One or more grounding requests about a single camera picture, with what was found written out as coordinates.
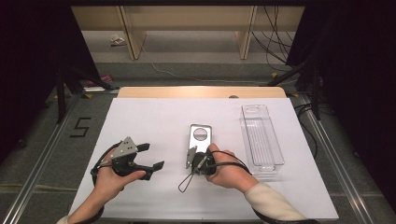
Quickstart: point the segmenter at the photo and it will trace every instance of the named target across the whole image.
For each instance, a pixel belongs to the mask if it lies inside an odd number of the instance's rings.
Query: white paper sheet
[[[177,186],[190,173],[184,168],[190,125],[212,126],[213,142],[246,161],[239,123],[242,105],[267,105],[285,165],[266,181],[306,217],[338,218],[289,99],[135,99],[117,98],[109,109],[86,174],[70,212],[92,190],[90,170],[112,145],[131,136],[150,143],[135,162],[165,161],[150,181],[128,185],[106,205],[103,217],[128,220],[236,221],[258,220],[244,196],[196,175],[186,192]]]

